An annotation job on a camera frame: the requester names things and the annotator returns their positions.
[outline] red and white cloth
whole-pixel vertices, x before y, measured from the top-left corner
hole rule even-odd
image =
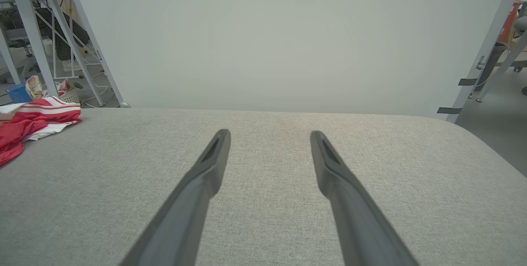
[[[81,106],[55,96],[0,107],[0,166],[24,150],[23,142],[38,140],[81,121]]]

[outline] white board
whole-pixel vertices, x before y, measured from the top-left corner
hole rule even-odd
[[[501,0],[80,0],[132,107],[446,118]]]

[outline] woven basket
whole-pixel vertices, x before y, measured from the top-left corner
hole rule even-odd
[[[60,100],[64,101],[65,103],[80,103],[79,102],[79,96],[77,95],[77,88],[76,87],[73,87],[72,89],[70,89],[68,91],[59,91],[58,92],[59,95],[61,93],[64,93],[64,94],[62,94],[58,98]]]

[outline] blue box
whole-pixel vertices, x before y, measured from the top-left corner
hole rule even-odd
[[[9,95],[9,98],[13,101],[13,103],[30,103],[33,101],[26,91],[26,84],[21,83],[12,87],[9,87],[5,90],[7,92],[7,95]]]

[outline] textured gray cloth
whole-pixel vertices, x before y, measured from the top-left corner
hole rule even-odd
[[[464,129],[366,114],[83,110],[0,169],[0,264],[111,266],[220,128],[197,265],[343,264],[309,133],[323,131],[424,265],[527,264],[527,180]]]

